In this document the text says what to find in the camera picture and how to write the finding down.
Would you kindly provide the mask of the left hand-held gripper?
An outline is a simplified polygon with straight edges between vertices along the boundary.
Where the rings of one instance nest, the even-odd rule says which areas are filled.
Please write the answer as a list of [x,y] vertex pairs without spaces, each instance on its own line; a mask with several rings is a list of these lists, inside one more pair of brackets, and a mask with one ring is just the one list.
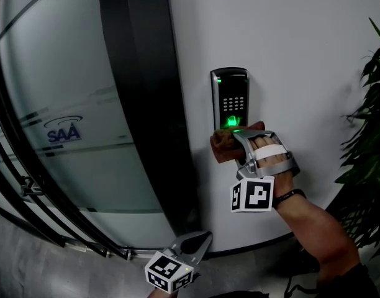
[[146,281],[165,293],[178,292],[193,281],[211,243],[212,232],[181,235],[146,264]]

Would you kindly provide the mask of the person's right hand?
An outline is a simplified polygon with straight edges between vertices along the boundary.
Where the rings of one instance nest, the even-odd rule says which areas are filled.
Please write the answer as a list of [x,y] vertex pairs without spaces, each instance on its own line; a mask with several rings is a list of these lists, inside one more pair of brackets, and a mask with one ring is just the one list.
[[[256,137],[253,140],[250,140],[250,144],[254,150],[263,148],[268,145],[278,144],[277,141],[274,141],[270,137]],[[259,168],[265,168],[273,166],[277,163],[287,160],[285,154],[273,155],[267,158],[262,158],[257,161]],[[274,179],[274,198],[281,197],[286,193],[294,189],[293,176],[290,171],[279,173],[275,176]]]

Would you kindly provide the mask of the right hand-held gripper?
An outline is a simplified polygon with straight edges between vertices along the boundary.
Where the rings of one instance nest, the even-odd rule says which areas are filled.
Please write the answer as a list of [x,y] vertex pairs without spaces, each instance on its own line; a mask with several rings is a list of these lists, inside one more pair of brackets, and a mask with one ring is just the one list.
[[[243,146],[245,156],[236,161],[238,182],[230,188],[232,212],[269,212],[273,208],[274,177],[291,171],[296,176],[300,169],[290,150],[273,131],[236,130],[234,138]],[[270,137],[278,144],[255,150],[250,140]],[[273,166],[259,168],[257,161],[273,155],[285,154],[287,160]]]

